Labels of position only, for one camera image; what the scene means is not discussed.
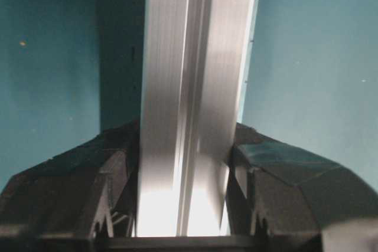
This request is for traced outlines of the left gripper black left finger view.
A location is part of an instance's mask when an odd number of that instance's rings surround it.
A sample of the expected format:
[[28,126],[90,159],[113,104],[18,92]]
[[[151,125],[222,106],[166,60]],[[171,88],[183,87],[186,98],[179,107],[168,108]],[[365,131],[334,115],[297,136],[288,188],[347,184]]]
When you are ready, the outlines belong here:
[[14,175],[1,193],[2,251],[95,251],[129,237],[136,215],[139,121]]

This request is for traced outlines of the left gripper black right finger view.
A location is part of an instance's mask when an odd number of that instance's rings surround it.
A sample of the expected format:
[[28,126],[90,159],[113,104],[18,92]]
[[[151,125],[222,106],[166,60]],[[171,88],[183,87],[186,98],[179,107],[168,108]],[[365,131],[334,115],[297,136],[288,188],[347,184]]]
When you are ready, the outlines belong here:
[[351,169],[236,126],[230,230],[262,251],[376,251],[377,192]]

